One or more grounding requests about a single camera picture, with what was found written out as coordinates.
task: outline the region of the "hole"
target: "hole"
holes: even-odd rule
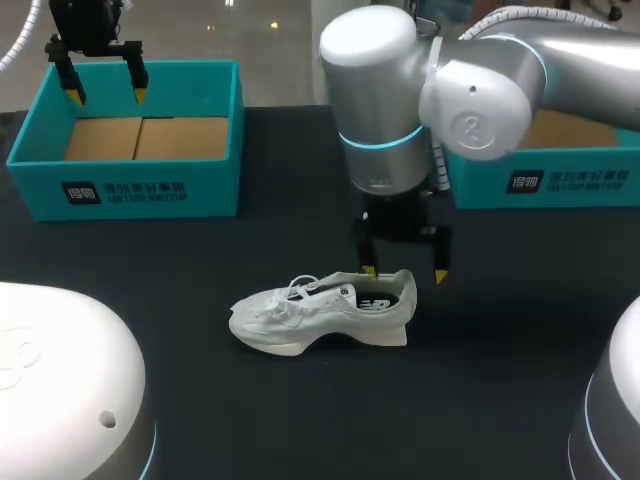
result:
[[[100,423],[104,428],[115,428],[116,427],[116,417],[113,415],[113,412],[104,411],[98,417]]]

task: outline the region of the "cable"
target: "cable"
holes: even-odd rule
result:
[[[31,0],[31,9],[29,10],[29,15],[27,16],[27,20],[24,22],[20,35],[13,44],[13,47],[11,47],[6,55],[0,60],[0,72],[9,66],[9,64],[18,56],[20,50],[22,50],[22,48],[27,44],[27,40],[35,28],[38,13],[40,13],[40,0]]]
[[[567,10],[560,10],[557,8],[547,7],[523,7],[519,5],[511,5],[494,10],[473,27],[463,33],[459,40],[472,40],[480,35],[485,30],[494,27],[500,23],[505,23],[511,20],[526,20],[526,19],[538,19],[538,20],[550,20],[554,22],[569,22],[577,23],[584,27],[593,28],[607,28],[615,30],[616,28],[608,23],[596,20],[595,18],[581,15],[579,13],[570,12]],[[449,184],[449,175],[447,173],[446,159],[440,140],[433,136],[431,137],[431,150],[433,151],[436,167],[438,170],[438,190],[446,191],[451,188]]]

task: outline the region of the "shoe logo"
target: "shoe logo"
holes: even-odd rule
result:
[[[371,300],[363,300],[360,302],[360,305],[358,305],[358,308],[361,310],[378,311],[389,308],[389,305],[391,305],[389,300],[374,300],[373,302]]]

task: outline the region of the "black tablecloth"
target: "black tablecloth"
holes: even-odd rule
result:
[[[0,116],[5,154],[22,118]],[[125,320],[163,478],[569,478],[573,413],[640,294],[637,210],[456,212],[437,289],[426,247],[382,248],[420,285],[409,346],[329,338],[283,359],[239,344],[228,308],[353,271],[358,197],[323,107],[248,109],[243,162],[238,218],[185,221],[36,224],[0,169],[0,280],[76,290]]]

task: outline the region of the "shoe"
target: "shoe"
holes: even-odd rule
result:
[[[301,280],[311,280],[298,285]],[[335,273],[318,280],[295,278],[288,287],[260,292],[232,307],[229,329],[262,352],[296,356],[318,338],[343,333],[384,347],[407,344],[405,325],[416,309],[413,275]]]

